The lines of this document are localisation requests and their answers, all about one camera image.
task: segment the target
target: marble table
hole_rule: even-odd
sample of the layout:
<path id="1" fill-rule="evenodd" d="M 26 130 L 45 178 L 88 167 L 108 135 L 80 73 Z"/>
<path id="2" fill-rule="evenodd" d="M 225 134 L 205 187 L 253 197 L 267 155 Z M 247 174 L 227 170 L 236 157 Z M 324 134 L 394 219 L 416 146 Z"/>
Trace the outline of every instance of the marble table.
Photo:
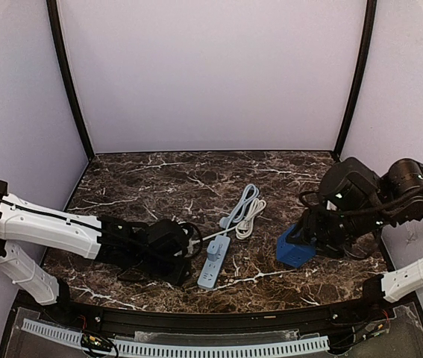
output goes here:
<path id="1" fill-rule="evenodd" d="M 231 234 L 217 289 L 196 285 L 205 250 L 182 286 L 49 249 L 43 267 L 63 278 L 72 299 L 86 304 L 164 313 L 244 313 L 288 310 L 358 298 L 362 282 L 386 271 L 379 251 L 362 261 L 314 257 L 300 269 L 275 259 L 277 238 L 301 215 L 298 193 L 315 189 L 333 164 L 325 151 L 239 151 L 101 154 L 89 165 L 69 212 L 152 223 L 193 222 L 204 236 L 254 183 L 267 201 L 248 241 Z M 369 236 L 359 244 L 371 245 Z"/>

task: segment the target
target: light blue cable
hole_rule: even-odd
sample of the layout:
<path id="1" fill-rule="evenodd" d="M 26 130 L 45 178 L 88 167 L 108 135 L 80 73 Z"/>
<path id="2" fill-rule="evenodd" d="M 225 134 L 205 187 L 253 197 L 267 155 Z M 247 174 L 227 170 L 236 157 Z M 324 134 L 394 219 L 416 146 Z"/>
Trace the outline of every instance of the light blue cable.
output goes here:
<path id="1" fill-rule="evenodd" d="M 246 210 L 248 209 L 249 204 L 259 196 L 259 189 L 254 184 L 248 184 L 244 188 L 241 199 L 238 204 L 231 211 L 231 214 L 225 218 L 219 220 L 219 226 L 227 230 L 232 224 L 238 224 L 244 219 Z"/>

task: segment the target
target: perforated white strip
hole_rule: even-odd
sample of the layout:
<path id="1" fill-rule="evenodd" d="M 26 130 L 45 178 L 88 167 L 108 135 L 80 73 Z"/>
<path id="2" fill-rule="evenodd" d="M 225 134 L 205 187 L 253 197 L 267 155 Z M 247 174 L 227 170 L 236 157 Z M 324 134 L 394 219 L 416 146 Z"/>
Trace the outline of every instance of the perforated white strip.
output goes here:
<path id="1" fill-rule="evenodd" d="M 53 342 L 81 349 L 81 333 L 46 323 L 24 319 L 22 330 Z M 178 345 L 153 345 L 149 343 L 113 340 L 121 357 L 169 358 L 281 358 L 311 354 L 329 349 L 328 338 L 318 337 L 293 342 L 266 345 L 239 345 L 226 347 L 187 347 Z"/>

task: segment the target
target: white panel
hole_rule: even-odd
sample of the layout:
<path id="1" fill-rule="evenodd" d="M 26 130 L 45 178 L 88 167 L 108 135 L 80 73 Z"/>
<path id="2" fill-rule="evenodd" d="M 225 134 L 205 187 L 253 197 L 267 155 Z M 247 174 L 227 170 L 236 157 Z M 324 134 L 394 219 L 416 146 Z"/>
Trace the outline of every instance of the white panel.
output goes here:
<path id="1" fill-rule="evenodd" d="M 369 60 L 344 157 L 379 174 L 402 157 L 423 162 L 423 0 L 379 1 Z M 385 230 L 397 268 L 423 256 L 423 222 Z M 423 289 L 419 291 L 423 306 Z"/>
<path id="2" fill-rule="evenodd" d="M 97 152 L 332 149 L 364 0 L 61 0 Z"/>
<path id="3" fill-rule="evenodd" d="M 0 179 L 22 198 L 63 209 L 85 165 L 46 2 L 0 0 Z M 40 258 L 37 246 L 23 248 Z M 0 340 L 15 294 L 0 272 Z"/>

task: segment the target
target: coiled white cable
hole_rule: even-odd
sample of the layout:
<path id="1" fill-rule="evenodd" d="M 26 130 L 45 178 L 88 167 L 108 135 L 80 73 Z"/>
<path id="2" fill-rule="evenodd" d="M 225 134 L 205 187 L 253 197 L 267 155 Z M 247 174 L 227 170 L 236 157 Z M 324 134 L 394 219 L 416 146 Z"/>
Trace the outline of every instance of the coiled white cable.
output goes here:
<path id="1" fill-rule="evenodd" d="M 248 213 L 242 219 L 238 225 L 230 227 L 226 230 L 219 231 L 218 233 L 214 233 L 212 235 L 206 236 L 203 238 L 203 241 L 212 239 L 215 236 L 222 235 L 223 233 L 228 233 L 230 231 L 236 231 L 236 238 L 238 240 L 245 240 L 247 239 L 253 232 L 254 229 L 254 219 L 262 213 L 264 208 L 266 207 L 266 201 L 255 198 L 251 202 L 249 206 Z"/>

